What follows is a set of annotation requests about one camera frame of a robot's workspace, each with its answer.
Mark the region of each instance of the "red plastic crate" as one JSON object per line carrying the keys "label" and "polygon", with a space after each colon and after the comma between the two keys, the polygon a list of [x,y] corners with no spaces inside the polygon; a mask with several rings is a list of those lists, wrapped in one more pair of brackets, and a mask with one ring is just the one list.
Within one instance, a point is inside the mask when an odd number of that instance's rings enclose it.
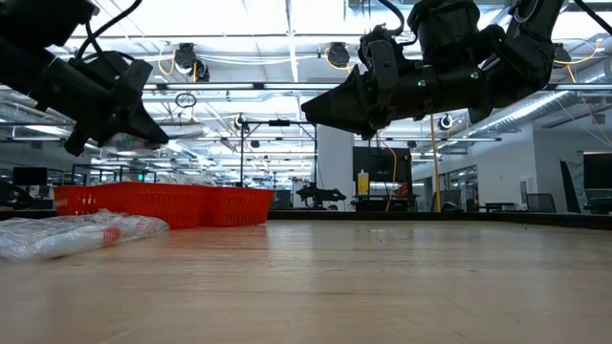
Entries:
{"label": "red plastic crate", "polygon": [[171,229],[198,225],[199,187],[164,183],[111,183],[54,189],[58,215],[91,214],[99,209],[162,219]]}
{"label": "red plastic crate", "polygon": [[268,220],[273,190],[199,186],[201,226],[250,226]]}

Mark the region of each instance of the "ceiling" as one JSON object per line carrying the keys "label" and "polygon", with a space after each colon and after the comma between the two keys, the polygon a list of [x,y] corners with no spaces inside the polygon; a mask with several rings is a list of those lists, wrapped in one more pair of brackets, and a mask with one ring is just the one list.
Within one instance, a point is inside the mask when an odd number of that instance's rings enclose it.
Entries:
{"label": "ceiling", "polygon": [[[99,15],[92,21],[94,30],[132,4],[132,0],[92,1],[100,7]],[[508,23],[508,16],[499,15],[506,1],[475,2],[481,10],[480,28],[493,20],[498,20],[500,25]],[[168,73],[172,70],[173,51],[180,43],[195,44],[196,54],[208,65],[211,82],[338,83],[348,76],[348,71],[333,68],[325,59],[325,49],[331,42],[344,42],[351,54],[350,63],[354,65],[359,61],[357,48],[365,32],[380,23],[387,23],[389,27],[399,25],[397,17],[378,1],[371,0],[369,3],[371,9],[367,6],[367,0],[363,4],[361,0],[146,0],[127,19],[109,29],[98,43],[104,50],[117,50],[149,61],[154,66],[150,83],[191,82],[189,77],[176,69]],[[415,1],[396,0],[394,3],[400,5],[407,17]],[[598,7],[598,10],[601,10],[600,15],[605,20],[612,21],[609,9]],[[563,43],[573,58],[582,58],[591,55],[597,38],[607,37],[602,32],[585,13],[568,8],[558,19],[553,38],[555,42]],[[84,28],[79,27],[64,47],[51,47],[50,50],[60,57],[69,57],[85,38]],[[411,32],[406,31],[398,40],[411,38]],[[576,66],[576,72],[606,58],[606,51],[612,47],[610,45],[612,41],[604,39],[599,52],[589,61]],[[93,52],[90,47],[87,53]],[[406,56],[416,58],[420,57],[420,53],[418,44],[404,50]],[[551,82],[563,81],[568,81],[567,71],[555,71]],[[139,151],[138,154],[148,158],[191,158],[194,161],[173,162],[171,166],[194,169],[203,166],[202,160],[215,158],[217,170],[228,172],[231,170],[228,166],[236,166],[239,142],[215,142],[210,138],[236,136],[238,132],[233,122],[239,115],[247,120],[281,118],[303,121],[305,118],[299,111],[299,105],[321,91],[197,91],[191,92],[198,98],[197,104],[186,109],[176,105],[175,98],[179,93],[144,92],[146,110],[155,120],[166,123],[164,130],[176,141],[169,151],[145,155]],[[17,94],[11,97],[11,100],[28,102]],[[465,111],[453,112],[452,115],[463,118]],[[186,124],[190,121],[199,124]],[[426,137],[427,131],[428,122],[406,119],[393,122],[381,135]],[[23,135],[29,136],[49,134],[33,130],[23,132]],[[253,131],[252,138],[291,137],[297,140],[262,140],[259,148],[249,146],[248,150],[250,154],[292,152],[291,155],[279,157],[298,162],[271,161],[278,165],[276,170],[310,172],[313,167],[309,159],[312,156],[309,158],[298,152],[305,154],[314,151],[314,143],[309,137],[313,134],[312,126],[262,125]],[[116,152],[111,150],[104,154]],[[134,153],[123,154],[130,158],[136,156]],[[272,171],[266,163],[250,161],[249,165],[252,175],[260,175],[262,169]],[[151,167],[152,164],[146,163],[145,166]]]}

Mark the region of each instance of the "clear plastic bag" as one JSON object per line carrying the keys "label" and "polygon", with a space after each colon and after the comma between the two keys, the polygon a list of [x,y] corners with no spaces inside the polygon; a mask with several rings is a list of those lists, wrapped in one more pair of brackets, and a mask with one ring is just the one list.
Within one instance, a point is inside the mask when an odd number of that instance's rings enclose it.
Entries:
{"label": "clear plastic bag", "polygon": [[51,259],[168,231],[162,220],[114,214],[0,222],[0,260]]}

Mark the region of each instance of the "white column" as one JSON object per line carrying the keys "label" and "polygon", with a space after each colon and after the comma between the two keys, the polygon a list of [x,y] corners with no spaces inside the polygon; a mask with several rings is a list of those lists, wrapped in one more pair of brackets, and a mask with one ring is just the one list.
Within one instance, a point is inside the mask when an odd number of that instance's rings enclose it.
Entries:
{"label": "white column", "polygon": [[[319,125],[318,129],[318,171],[317,186],[338,189],[346,196],[346,206],[355,194],[353,184],[353,143],[352,133]],[[343,210],[342,202],[336,203]]]}

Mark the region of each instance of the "table surface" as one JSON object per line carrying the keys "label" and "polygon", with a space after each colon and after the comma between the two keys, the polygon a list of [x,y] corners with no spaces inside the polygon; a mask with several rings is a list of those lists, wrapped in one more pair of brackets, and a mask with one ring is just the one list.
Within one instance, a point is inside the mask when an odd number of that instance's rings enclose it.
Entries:
{"label": "table surface", "polygon": [[4,343],[609,343],[612,231],[270,222],[0,264]]}

